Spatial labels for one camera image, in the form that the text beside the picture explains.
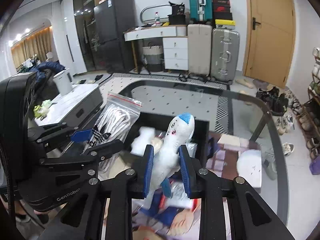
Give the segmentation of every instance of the wooden door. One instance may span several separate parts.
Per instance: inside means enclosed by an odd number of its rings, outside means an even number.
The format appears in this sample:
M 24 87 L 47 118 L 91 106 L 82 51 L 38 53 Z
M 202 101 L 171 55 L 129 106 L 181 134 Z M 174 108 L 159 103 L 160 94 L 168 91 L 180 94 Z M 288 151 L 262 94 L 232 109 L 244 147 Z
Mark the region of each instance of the wooden door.
M 244 75 L 284 87 L 295 40 L 292 0 L 250 0 Z

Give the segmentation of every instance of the teal suitcase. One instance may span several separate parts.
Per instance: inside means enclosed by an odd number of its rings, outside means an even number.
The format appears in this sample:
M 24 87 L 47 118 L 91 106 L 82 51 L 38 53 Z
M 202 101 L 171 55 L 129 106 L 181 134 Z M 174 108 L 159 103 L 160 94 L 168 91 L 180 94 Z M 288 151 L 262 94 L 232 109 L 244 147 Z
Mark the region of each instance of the teal suitcase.
M 212 20 L 211 0 L 189 0 L 190 19 L 196 22 L 207 22 Z

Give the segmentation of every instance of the beige curtain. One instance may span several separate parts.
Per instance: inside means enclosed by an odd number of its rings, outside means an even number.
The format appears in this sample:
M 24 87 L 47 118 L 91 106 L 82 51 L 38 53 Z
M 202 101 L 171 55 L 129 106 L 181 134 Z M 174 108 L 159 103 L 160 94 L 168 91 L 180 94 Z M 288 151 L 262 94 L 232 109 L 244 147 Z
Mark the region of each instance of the beige curtain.
M 46 54 L 51 50 L 50 28 L 48 27 L 12 47 L 11 53 L 14 65 L 17 68 L 34 54 L 38 55 L 41 62 L 45 61 L 47 59 Z

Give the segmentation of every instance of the door frame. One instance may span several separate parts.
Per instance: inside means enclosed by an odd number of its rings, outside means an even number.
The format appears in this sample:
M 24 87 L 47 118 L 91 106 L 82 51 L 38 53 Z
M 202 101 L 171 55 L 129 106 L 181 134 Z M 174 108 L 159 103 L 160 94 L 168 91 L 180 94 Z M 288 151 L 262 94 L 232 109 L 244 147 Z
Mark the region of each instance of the door frame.
M 291 48 L 291 63 L 290 66 L 287 68 L 286 75 L 283 81 L 283 88 L 285 87 L 290 68 L 292 65 L 292 58 L 293 58 L 293 53 L 294 53 L 294 48 L 295 48 L 295 41 L 296 41 L 296 13 L 295 13 L 295 7 L 294 7 L 294 2 L 292 2 L 292 14 L 293 14 L 293 35 L 292 35 L 292 48 Z M 248 67 L 248 58 L 249 58 L 249 51 L 250 51 L 250 44 L 251 44 L 251 31 L 252 31 L 252 10 L 251 10 L 251 0 L 247 0 L 247 40 L 246 40 L 246 45 L 245 45 L 245 51 L 244 51 L 244 61 L 243 61 L 243 66 L 242 66 L 242 72 L 243 76 L 246 76 L 247 72 L 247 67 Z

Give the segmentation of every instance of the white marble tabletop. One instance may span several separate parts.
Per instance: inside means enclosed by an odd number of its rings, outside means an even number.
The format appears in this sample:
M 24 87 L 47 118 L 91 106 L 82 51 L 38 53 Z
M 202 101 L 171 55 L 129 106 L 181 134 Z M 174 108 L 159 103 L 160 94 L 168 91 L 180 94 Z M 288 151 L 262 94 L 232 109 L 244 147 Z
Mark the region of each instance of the white marble tabletop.
M 85 97 L 87 97 L 94 90 L 98 89 L 97 84 L 79 84 L 72 85 L 73 91 L 62 96 L 57 95 L 52 103 L 56 103 L 50 106 L 47 117 L 43 120 L 35 118 L 38 126 L 58 123 L 75 108 Z

